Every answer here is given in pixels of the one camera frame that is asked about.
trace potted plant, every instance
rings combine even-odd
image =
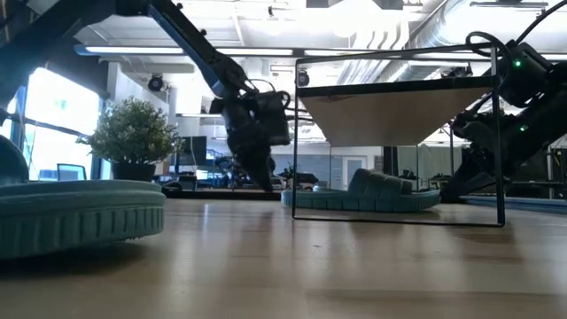
[[[180,149],[182,139],[167,115],[151,102],[129,97],[105,108],[92,136],[91,153],[111,162],[113,178],[150,182],[155,163]]]

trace green plant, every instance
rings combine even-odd
[[[95,133],[77,142],[90,145],[92,154],[102,159],[130,164],[162,161],[182,145],[162,110],[133,97],[107,106],[98,118]]]

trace chair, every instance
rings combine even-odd
[[[58,181],[86,181],[85,167],[75,164],[57,164]]]

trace black pot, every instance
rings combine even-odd
[[[156,166],[150,164],[112,163],[113,179],[151,182]]]

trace metal frame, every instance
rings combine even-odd
[[[353,54],[347,56],[334,56],[334,57],[322,57],[322,58],[301,58],[296,61],[295,71],[296,76],[299,74],[299,67],[305,64],[315,64],[331,61],[345,61],[345,60],[356,60],[356,59],[405,59],[412,60],[415,55],[424,53],[439,53],[439,52],[456,52],[456,51],[471,51],[473,49],[490,49],[491,54],[491,79],[493,84],[492,90],[492,101],[493,101],[493,112],[497,114],[500,111],[500,99],[499,99],[499,87],[500,79],[497,75],[497,48],[493,47],[490,43],[479,43],[472,45],[455,45],[455,46],[444,46],[436,48],[426,48],[426,49],[413,49],[404,51],[382,51],[374,53],[364,53],[364,54]],[[295,134],[293,140],[293,166],[298,165],[298,127],[299,121],[299,91],[301,88],[298,87],[299,79],[295,81]],[[297,169],[294,170],[293,176],[293,187],[292,187],[292,205],[291,205],[291,217],[294,220],[301,221],[322,221],[322,222],[382,222],[382,223],[401,223],[401,224],[422,224],[422,225],[446,225],[446,226],[471,226],[471,227],[503,227],[506,223],[505,216],[505,206],[504,206],[504,187],[503,187],[503,176],[502,176],[502,163],[501,163],[501,131],[500,131],[500,117],[494,116],[494,127],[496,129],[497,139],[494,143],[494,175],[496,181],[496,223],[477,223],[477,222],[419,222],[419,221],[393,221],[393,220],[369,220],[369,219],[345,219],[345,218],[313,218],[313,217],[299,217],[296,215],[296,197],[297,197]],[[450,150],[451,150],[451,166],[452,171],[454,171],[453,164],[453,131],[450,133]]]

